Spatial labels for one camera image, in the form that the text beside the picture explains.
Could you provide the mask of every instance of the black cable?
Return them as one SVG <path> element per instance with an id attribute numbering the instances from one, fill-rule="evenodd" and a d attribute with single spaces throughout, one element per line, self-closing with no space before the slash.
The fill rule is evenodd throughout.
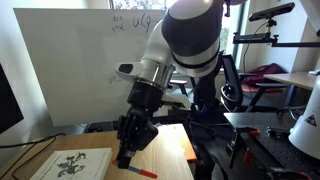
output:
<path id="1" fill-rule="evenodd" d="M 0 149 L 14 148 L 14 147 L 19 147 L 19 146 L 37 144 L 37 143 L 48 141 L 51 138 L 52 138 L 52 136 L 48 136 L 48 137 L 45 137 L 45 138 L 43 138 L 43 139 L 41 139 L 39 141 L 26 142 L 26 143 L 20 143 L 20 144 L 12 144 L 12 145 L 4 145 L 4 146 L 0 146 Z"/>
<path id="2" fill-rule="evenodd" d="M 279 109 L 276 111 L 277 114 L 281 113 L 281 115 L 285 112 L 285 111 L 289 111 L 291 117 L 297 121 L 299 116 L 302 116 L 303 113 L 300 112 L 300 110 L 304 110 L 306 109 L 307 106 L 297 106 L 297 107 L 285 107 L 282 109 Z"/>
<path id="3" fill-rule="evenodd" d="M 56 135 L 53 135 L 53 136 L 48 136 L 48 137 L 45 137 L 45 138 L 43 138 L 43 139 L 41 139 L 41 140 L 39 140 L 39 141 L 35 141 L 33 144 L 32 144 L 32 146 L 28 149 L 28 150 L 26 150 L 3 174 L 2 174 L 2 176 L 0 177 L 0 179 L 3 179 L 3 177 L 35 146 L 35 145 L 37 145 L 38 143 L 42 143 L 42 142 L 45 142 L 45 141 L 48 141 L 48 140 L 50 140 L 50 139 L 52 139 L 52 138 L 56 138 L 57 136 L 61 136 L 61 135 L 65 135 L 64 133 L 59 133 L 59 134 L 56 134 Z M 46 147 L 44 147 L 40 152 L 38 152 L 36 155 L 38 155 L 39 153 L 41 153 L 44 149 L 46 149 L 49 145 L 47 145 Z M 13 173 L 15 173 L 19 168 L 21 168 L 24 164 L 26 164 L 27 162 L 29 162 L 31 159 L 33 159 L 34 157 L 31 157 L 30 159 L 28 159 L 26 162 L 24 162 L 22 165 L 20 165 L 18 168 L 16 168 L 15 170 L 14 170 L 14 172 Z"/>
<path id="4" fill-rule="evenodd" d="M 254 35 L 256 35 L 256 33 L 259 31 L 259 29 L 260 29 L 262 26 L 264 26 L 265 24 L 267 24 L 267 23 L 268 23 L 268 22 L 265 22 L 265 23 L 263 23 L 261 26 L 259 26 L 258 29 L 252 34 L 252 36 L 251 36 L 250 39 L 249 39 L 247 48 L 246 48 L 246 50 L 245 50 L 245 52 L 244 52 L 244 54 L 243 54 L 243 58 L 242 58 L 242 59 L 243 59 L 243 64 L 242 64 L 242 66 L 243 66 L 243 72 L 244 72 L 244 73 L 246 73 L 246 65 L 245 65 L 245 63 L 246 63 L 246 54 L 247 54 L 247 51 L 248 51 L 248 49 L 249 49 L 251 40 L 253 39 Z M 249 87 L 251 99 L 253 99 L 251 88 L 250 88 L 250 86 L 248 86 L 248 87 Z"/>

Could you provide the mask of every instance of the wall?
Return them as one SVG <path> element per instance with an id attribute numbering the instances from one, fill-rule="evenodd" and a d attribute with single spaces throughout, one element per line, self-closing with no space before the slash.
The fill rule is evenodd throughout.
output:
<path id="1" fill-rule="evenodd" d="M 258 11 L 265 10 L 267 7 L 270 6 L 270 1 L 261 1 L 261 0 L 248 0 L 246 2 L 246 10 L 245 14 L 243 16 L 243 25 L 242 25 L 242 30 L 240 32 L 241 35 L 245 34 L 253 34 L 259 26 L 261 26 L 264 21 L 254 21 L 254 22 L 249 22 L 249 16 L 250 14 Z M 261 27 L 260 30 L 257 33 L 263 33 L 266 31 L 265 27 Z M 261 49 L 261 44 L 250 44 L 248 51 L 244 59 L 244 53 L 245 50 L 247 49 L 247 44 L 240 44 L 239 49 L 238 49 L 238 56 L 236 59 L 237 62 L 237 67 L 238 69 L 243 72 L 243 63 L 245 63 L 245 69 L 249 70 L 254 67 L 256 67 L 257 61 L 260 59 L 258 58 L 260 49 Z"/>
<path id="2" fill-rule="evenodd" d="M 0 144 L 16 144 L 59 132 L 82 133 L 75 125 L 53 127 L 47 107 L 33 70 L 13 8 L 86 8 L 83 0 L 10 0 L 0 1 L 0 62 L 13 93 L 21 108 L 24 120 L 0 135 Z M 20 148 L 0 150 L 0 168 Z"/>
<path id="3" fill-rule="evenodd" d="M 299 0 L 272 0 L 270 7 L 279 6 L 289 2 L 295 3 L 291 13 L 276 16 L 277 26 L 272 27 L 272 34 L 278 34 L 281 42 L 310 42 L 315 40 L 315 30 L 307 20 L 307 14 Z M 272 48 L 270 45 L 262 44 L 258 53 L 259 61 L 256 66 L 278 63 L 288 72 L 307 71 L 312 69 L 316 60 L 315 49 L 310 48 Z"/>

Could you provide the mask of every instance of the handwriting on whiteboard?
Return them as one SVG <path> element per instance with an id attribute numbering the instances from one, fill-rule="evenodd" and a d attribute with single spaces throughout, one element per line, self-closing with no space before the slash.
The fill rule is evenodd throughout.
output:
<path id="1" fill-rule="evenodd" d="M 135 29 L 140 28 L 143 31 L 145 31 L 145 33 L 149 33 L 150 30 L 152 30 L 152 28 L 154 27 L 154 25 L 156 25 L 160 20 L 161 18 L 152 17 L 152 15 L 148 13 L 143 13 L 142 15 L 131 17 L 130 19 L 125 19 L 123 16 L 113 16 L 112 21 L 114 24 L 112 26 L 112 31 L 121 32 L 125 31 L 127 28 L 133 27 Z"/>
<path id="2" fill-rule="evenodd" d="M 107 81 L 107 85 L 112 87 L 120 83 L 122 79 L 118 76 L 111 76 L 111 77 L 106 77 L 106 81 Z"/>

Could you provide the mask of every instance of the pen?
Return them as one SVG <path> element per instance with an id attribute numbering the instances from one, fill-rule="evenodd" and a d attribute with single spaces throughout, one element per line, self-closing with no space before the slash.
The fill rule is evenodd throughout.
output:
<path id="1" fill-rule="evenodd" d="M 112 160 L 112 164 L 113 165 L 118 165 L 118 161 Z M 132 165 L 129 165 L 128 170 L 132 171 L 132 172 L 135 172 L 135 173 L 138 173 L 140 175 L 152 178 L 152 179 L 157 179 L 157 177 L 158 177 L 158 175 L 153 173 L 153 172 L 150 172 L 150 171 L 147 171 L 145 169 L 142 169 L 142 168 L 139 168 L 139 167 L 136 167 L 136 166 L 132 166 Z"/>

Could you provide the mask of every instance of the black clamp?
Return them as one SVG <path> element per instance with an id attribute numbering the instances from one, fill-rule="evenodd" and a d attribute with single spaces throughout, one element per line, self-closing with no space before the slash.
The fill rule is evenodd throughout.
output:
<path id="1" fill-rule="evenodd" d="M 303 172 L 296 172 L 290 169 L 271 167 L 270 176 L 273 180 L 311 180 L 311 178 Z"/>
<path id="2" fill-rule="evenodd" d="M 274 137 L 276 139 L 288 139 L 288 136 L 290 135 L 289 130 L 271 127 L 268 127 L 267 133 L 270 137 Z"/>
<path id="3" fill-rule="evenodd" d="M 236 127 L 234 129 L 232 141 L 226 147 L 227 152 L 231 152 L 229 169 L 232 169 L 232 167 L 233 167 L 241 133 L 249 133 L 251 135 L 259 135 L 260 131 L 255 128 L 252 128 L 252 127 Z"/>

